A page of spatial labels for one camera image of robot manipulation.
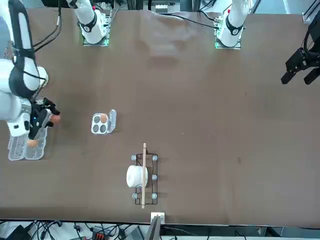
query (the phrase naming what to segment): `egg carton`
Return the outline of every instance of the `egg carton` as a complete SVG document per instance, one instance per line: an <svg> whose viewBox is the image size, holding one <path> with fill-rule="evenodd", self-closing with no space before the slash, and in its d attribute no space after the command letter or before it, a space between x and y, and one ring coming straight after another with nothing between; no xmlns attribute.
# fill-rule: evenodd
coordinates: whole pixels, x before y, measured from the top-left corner
<svg viewBox="0 0 320 240"><path fill-rule="evenodd" d="M102 115L106 116L106 122L101 122ZM116 128L117 112L111 109L109 116L105 113L95 113L92 117L91 132L93 134L111 134Z"/></svg>
<svg viewBox="0 0 320 240"><path fill-rule="evenodd" d="M8 144L8 158L10 161L17 161L22 159L39 160L45 154L47 128L43 128L39 132L36 147L29 147L27 145L28 134L22 136L10 136Z"/></svg>

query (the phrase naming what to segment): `brown egg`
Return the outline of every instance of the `brown egg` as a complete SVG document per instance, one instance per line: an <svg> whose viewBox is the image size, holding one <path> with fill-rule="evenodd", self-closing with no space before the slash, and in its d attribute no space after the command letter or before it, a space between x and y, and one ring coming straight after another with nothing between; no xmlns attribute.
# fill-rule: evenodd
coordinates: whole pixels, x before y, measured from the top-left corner
<svg viewBox="0 0 320 240"><path fill-rule="evenodd" d="M27 144L28 147L30 147L30 148L35 148L35 147L38 145L38 140L28 139L28 141L26 142L26 144Z"/></svg>
<svg viewBox="0 0 320 240"><path fill-rule="evenodd" d="M100 121L105 124L108 121L108 116L107 114L101 114L100 116Z"/></svg>
<svg viewBox="0 0 320 240"><path fill-rule="evenodd" d="M52 115L50 118L50 122L52 122L53 124L58 124L60 120L61 120L60 115Z"/></svg>

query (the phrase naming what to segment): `cable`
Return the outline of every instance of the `cable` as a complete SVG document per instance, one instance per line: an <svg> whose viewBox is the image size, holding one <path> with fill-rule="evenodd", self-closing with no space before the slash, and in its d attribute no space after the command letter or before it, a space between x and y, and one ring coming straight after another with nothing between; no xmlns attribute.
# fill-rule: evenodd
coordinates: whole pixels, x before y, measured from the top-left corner
<svg viewBox="0 0 320 240"><path fill-rule="evenodd" d="M74 225L74 230L76 231L76 234L78 234L79 239L82 239L82 237L80 236L80 234L78 232L76 223L74 222L73 225Z"/></svg>
<svg viewBox="0 0 320 240"><path fill-rule="evenodd" d="M124 238L119 238L119 236L120 236L120 230L121 231L123 231L124 232L124 234L126 234L125 233L125 231L129 228L129 227L131 227L133 224L129 224L128 226L126 226L124 229L121 229L120 227L119 227L119 232L118 232L118 236L116 236L116 238L114 239L114 240L117 240L117 239L119 239L119 240L124 240L124 239L126 239L128 236L125 236Z"/></svg>
<svg viewBox="0 0 320 240"><path fill-rule="evenodd" d="M206 238L206 240L209 240L210 234L211 234L211 228L209 228L209 230L208 230L208 237Z"/></svg>
<svg viewBox="0 0 320 240"><path fill-rule="evenodd" d="M227 6L227 7L226 7L226 9L225 9L225 10L223 10L223 12L222 12L222 13L224 14L224 13L225 13L225 11L226 11L228 8L230 8L230 7L231 7L231 5L232 5L232 3L231 3L229 6Z"/></svg>
<svg viewBox="0 0 320 240"><path fill-rule="evenodd" d="M93 232L93 228L92 227L89 227L87 223L84 223L84 224L91 232Z"/></svg>
<svg viewBox="0 0 320 240"><path fill-rule="evenodd" d="M104 229L104 226L102 225L102 223L101 223L101 228L103 230L103 237L105 237L106 233L105 233L105 229Z"/></svg>
<svg viewBox="0 0 320 240"><path fill-rule="evenodd" d="M311 52L311 51L308 50L307 43L308 43L309 35L310 35L310 32L309 32L309 29L308 29L306 31L306 34L305 34L305 37L304 37L304 40L303 40L303 49L304 49L305 53L307 55L309 55L310 57L317 58L317 57L320 56L319 52Z"/></svg>
<svg viewBox="0 0 320 240"><path fill-rule="evenodd" d="M234 230L234 234L237 236L240 236L240 237L244 237L244 240L247 240L246 236L245 235L241 235L237 230Z"/></svg>
<svg viewBox="0 0 320 240"><path fill-rule="evenodd" d="M177 230L177 231L181 231L181 232L185 232L186 234L189 234L191 236L197 236L196 234L193 234L189 231L186 231L186 230L183 230L183 229L180 229L180 228L175 228L175 227L169 227L169 226L163 226L164 229L171 229L171 230Z"/></svg>
<svg viewBox="0 0 320 240"><path fill-rule="evenodd" d="M214 19L214 18L212 18L212 17L209 17L208 14L205 13L204 11L201 10L200 13L203 13L207 19L209 19L209 20L211 20L211 21L214 21L214 22L216 21L216 19Z"/></svg>
<svg viewBox="0 0 320 240"><path fill-rule="evenodd" d="M111 24L112 21L114 20L114 18L115 18L115 16L116 16L116 14L117 14L118 11L119 11L119 9L116 9L116 10L115 10L115 13L113 14L113 17L111 18L110 24Z"/></svg>
<svg viewBox="0 0 320 240"><path fill-rule="evenodd" d="M36 229L36 236L37 236L37 238L38 238L38 240L40 240L40 238L39 238L39 226L40 226L40 222L38 223L38 226L37 226L37 229Z"/></svg>
<svg viewBox="0 0 320 240"><path fill-rule="evenodd" d="M33 74L31 74L31 73L29 73L29 72L27 72L27 71L22 70L20 67L18 67L18 66L16 65L13 57L11 58L11 61L12 61L12 64L16 67L16 69L18 69L20 72L22 72L22 73L24 73L24 74L27 74L27 75L29 75L29 76L31 76L31 77L34 77L34 78L36 78L36 79L46 80L46 79L43 78L43 77L36 76L36 75L33 75Z"/></svg>
<svg viewBox="0 0 320 240"><path fill-rule="evenodd" d="M56 24L54 30L50 34L48 34L44 39L42 39L41 41L39 41L36 44L34 44L33 47L36 47L36 46L42 44L45 40L50 38L57 31L58 26L59 26L59 20L60 20L59 18L60 18L60 16L58 15L58 18L57 18L57 21L56 21L57 24Z"/></svg>
<svg viewBox="0 0 320 240"><path fill-rule="evenodd" d="M52 39L50 39L49 41L47 41L45 44L41 45L40 47L36 48L34 50L34 52L38 52L40 49L42 49L43 47L47 46L49 43L51 43L53 40L55 40L59 34L61 33L61 28L62 28L62 16L60 17L60 24L59 24L59 30L58 30L58 33L57 35L55 35Z"/></svg>
<svg viewBox="0 0 320 240"><path fill-rule="evenodd" d="M208 6L210 3L214 2L213 4L215 4L216 1L217 1L217 0L211 0L211 1L209 1L206 5L204 5L202 8L200 8L199 12L200 12L201 10L203 10L206 6Z"/></svg>
<svg viewBox="0 0 320 240"><path fill-rule="evenodd" d="M43 228L44 228L44 231L43 231L43 234L41 234L41 235L43 235L43 238L42 239L44 239L45 238L45 236L46 236L46 232L48 232L49 233L49 235L50 235L50 238L51 238L51 240L55 240L55 238L52 236L52 234L51 234L51 232L50 232L50 230L49 230L49 228L53 225L53 224L55 224L55 222L52 222L52 223L42 223L42 226L43 226Z"/></svg>
<svg viewBox="0 0 320 240"><path fill-rule="evenodd" d="M177 18L180 18L180 19L183 19L183 20L187 20L187 21L195 23L195 24L199 24L199 25L202 25L202 26L205 26L205 27L208 27L208 28L219 30L219 28L217 26L211 26L211 25L207 25L207 24L204 24L204 23L201 23L201 22L198 22L198 21L193 21L193 20L191 20L189 18L186 18L186 17L183 17L183 16L173 15L172 13L163 13L162 15L177 17Z"/></svg>
<svg viewBox="0 0 320 240"><path fill-rule="evenodd" d="M60 17L61 17L61 6L60 6L60 0L58 0L58 18L56 20L56 26L55 26L54 30L50 34L48 34L44 39L42 39L41 41L34 44L33 47L36 47L36 46L42 44L45 40L50 38L57 31L58 26L59 26L59 22L60 22Z"/></svg>

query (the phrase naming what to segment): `wooden stick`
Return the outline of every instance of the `wooden stick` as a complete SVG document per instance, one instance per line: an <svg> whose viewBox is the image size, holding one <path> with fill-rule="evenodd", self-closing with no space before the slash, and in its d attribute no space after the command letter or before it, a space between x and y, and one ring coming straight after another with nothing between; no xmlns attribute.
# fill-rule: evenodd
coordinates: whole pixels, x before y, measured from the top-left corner
<svg viewBox="0 0 320 240"><path fill-rule="evenodd" d="M141 207L145 208L145 197L146 197L146 155L147 155L147 144L143 144L143 160L142 160L142 203Z"/></svg>

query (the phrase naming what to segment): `metal rack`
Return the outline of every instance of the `metal rack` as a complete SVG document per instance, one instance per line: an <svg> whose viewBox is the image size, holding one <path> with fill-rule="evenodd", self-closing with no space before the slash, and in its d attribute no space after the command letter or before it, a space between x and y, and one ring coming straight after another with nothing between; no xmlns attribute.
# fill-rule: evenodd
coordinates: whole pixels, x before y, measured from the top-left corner
<svg viewBox="0 0 320 240"><path fill-rule="evenodd" d="M158 204L158 154L156 153L149 153L148 150L146 150L146 155L151 156L152 161L152 176L151 176L151 202L146 202L145 205L156 205ZM143 160L143 153L139 153L136 156L135 165L136 166L142 166L141 161ZM134 199L134 203L136 205L142 204L142 188L136 187L134 194L137 194L137 198Z"/></svg>

